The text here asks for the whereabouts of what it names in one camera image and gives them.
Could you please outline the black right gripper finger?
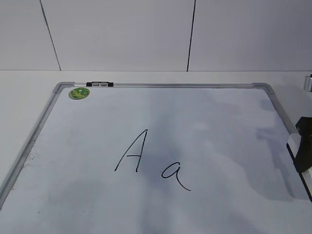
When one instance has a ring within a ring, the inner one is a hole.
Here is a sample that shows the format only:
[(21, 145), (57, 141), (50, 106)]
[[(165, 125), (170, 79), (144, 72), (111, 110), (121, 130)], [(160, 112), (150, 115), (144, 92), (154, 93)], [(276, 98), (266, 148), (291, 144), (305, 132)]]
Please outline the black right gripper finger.
[(294, 166), (298, 173), (302, 173), (312, 167), (312, 118), (301, 117), (296, 123), (296, 128), (301, 140), (294, 159)]

